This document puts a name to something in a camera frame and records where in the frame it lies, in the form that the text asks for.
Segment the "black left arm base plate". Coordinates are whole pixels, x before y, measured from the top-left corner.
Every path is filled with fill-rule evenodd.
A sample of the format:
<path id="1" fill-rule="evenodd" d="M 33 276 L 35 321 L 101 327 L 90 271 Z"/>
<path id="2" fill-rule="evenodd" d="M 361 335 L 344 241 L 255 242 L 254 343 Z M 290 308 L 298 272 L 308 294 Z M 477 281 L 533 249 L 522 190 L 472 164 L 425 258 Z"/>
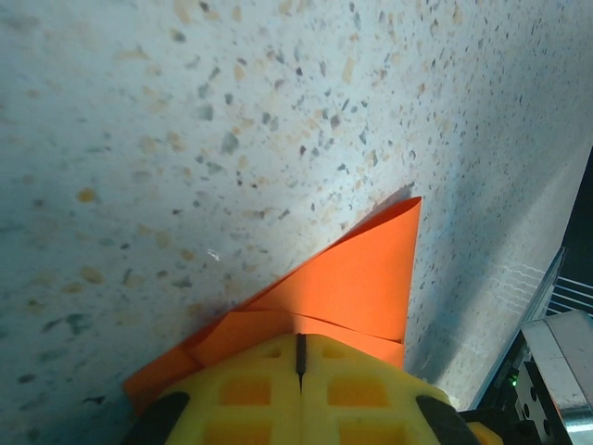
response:
<path id="1" fill-rule="evenodd" d="M 461 417 L 479 445 L 573 445 L 534 359 L 499 372 Z"/>

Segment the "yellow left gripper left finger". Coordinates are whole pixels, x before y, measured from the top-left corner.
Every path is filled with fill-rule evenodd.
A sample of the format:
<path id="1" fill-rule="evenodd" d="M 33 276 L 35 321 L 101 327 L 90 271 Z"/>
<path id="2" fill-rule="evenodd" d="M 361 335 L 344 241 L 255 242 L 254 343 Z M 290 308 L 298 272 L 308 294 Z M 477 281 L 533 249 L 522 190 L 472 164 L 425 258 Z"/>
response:
<path id="1" fill-rule="evenodd" d="M 124 445 L 301 445 L 302 336 L 282 335 L 174 383 Z"/>

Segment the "orange square paper sheet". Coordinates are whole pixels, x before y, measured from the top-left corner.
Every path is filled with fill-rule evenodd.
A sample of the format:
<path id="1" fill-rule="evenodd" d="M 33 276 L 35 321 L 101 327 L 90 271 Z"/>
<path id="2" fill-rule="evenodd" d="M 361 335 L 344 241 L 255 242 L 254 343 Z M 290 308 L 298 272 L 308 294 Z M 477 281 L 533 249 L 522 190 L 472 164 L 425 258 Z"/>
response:
<path id="1" fill-rule="evenodd" d="M 137 412 L 174 382 L 283 334 L 331 337 L 401 367 L 420 197 L 387 206 L 129 376 Z"/>

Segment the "aluminium frame cross rail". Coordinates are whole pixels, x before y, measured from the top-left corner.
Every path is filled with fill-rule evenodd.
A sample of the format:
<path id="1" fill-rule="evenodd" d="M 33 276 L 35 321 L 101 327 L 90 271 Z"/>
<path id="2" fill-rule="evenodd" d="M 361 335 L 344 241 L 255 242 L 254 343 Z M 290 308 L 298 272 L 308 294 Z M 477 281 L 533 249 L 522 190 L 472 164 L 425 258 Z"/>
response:
<path id="1" fill-rule="evenodd" d="M 470 407 L 499 372 L 534 359 L 573 445 L 593 445 L 593 301 L 559 301 L 572 283 L 561 277 L 564 258 L 561 248 Z"/>

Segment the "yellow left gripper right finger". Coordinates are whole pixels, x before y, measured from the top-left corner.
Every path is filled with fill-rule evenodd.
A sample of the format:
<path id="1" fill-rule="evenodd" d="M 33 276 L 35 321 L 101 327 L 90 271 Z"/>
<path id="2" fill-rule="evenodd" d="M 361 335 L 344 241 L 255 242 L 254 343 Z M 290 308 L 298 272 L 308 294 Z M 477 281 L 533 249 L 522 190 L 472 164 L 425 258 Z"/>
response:
<path id="1" fill-rule="evenodd" d="M 302 445 L 500 445 L 439 388 L 329 337 L 300 337 Z"/>

